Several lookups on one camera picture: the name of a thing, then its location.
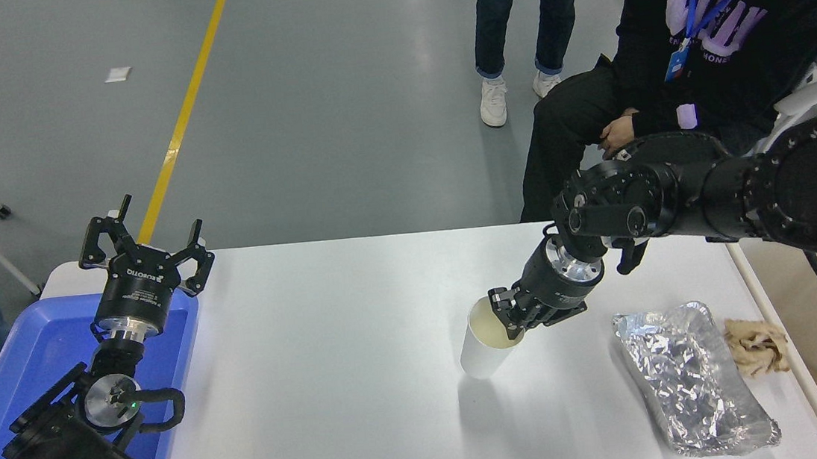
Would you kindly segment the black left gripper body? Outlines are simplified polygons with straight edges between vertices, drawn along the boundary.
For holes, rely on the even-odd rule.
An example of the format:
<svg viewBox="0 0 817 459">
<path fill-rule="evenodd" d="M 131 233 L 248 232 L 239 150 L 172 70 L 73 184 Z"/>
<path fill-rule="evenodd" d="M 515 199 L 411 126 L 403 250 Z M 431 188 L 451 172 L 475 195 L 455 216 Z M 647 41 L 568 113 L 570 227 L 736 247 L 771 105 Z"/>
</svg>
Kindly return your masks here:
<svg viewBox="0 0 817 459">
<path fill-rule="evenodd" d="M 110 259 L 93 321 L 97 331 L 123 329 L 126 322 L 137 321 L 146 337 L 163 332 L 172 293 L 181 282 L 169 257 L 167 251 L 144 245 L 133 252 L 124 247 Z"/>
</svg>

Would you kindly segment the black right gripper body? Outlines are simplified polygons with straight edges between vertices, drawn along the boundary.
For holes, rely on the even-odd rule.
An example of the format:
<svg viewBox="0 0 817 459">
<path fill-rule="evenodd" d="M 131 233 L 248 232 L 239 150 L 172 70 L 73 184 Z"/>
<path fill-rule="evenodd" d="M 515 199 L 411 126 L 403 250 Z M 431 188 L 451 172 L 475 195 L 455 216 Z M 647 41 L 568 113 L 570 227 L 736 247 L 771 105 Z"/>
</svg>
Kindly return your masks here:
<svg viewBox="0 0 817 459">
<path fill-rule="evenodd" d="M 516 287 L 517 301 L 529 308 L 548 305 L 560 309 L 574 308 L 586 301 L 584 262 L 572 257 L 557 237 L 545 238 L 528 259 Z"/>
</svg>

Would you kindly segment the seated person's right hand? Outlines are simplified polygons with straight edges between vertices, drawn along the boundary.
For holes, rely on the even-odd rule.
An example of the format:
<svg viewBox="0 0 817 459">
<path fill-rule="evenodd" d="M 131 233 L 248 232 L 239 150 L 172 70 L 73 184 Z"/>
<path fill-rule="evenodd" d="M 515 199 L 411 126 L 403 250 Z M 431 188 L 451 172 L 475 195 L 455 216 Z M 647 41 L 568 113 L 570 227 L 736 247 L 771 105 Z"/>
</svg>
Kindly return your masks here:
<svg viewBox="0 0 817 459">
<path fill-rule="evenodd" d="M 602 158 L 607 160 L 613 157 L 623 146 L 636 139 L 633 116 L 639 110 L 628 108 L 617 119 L 604 126 L 599 136 L 599 149 L 603 150 Z"/>
</svg>

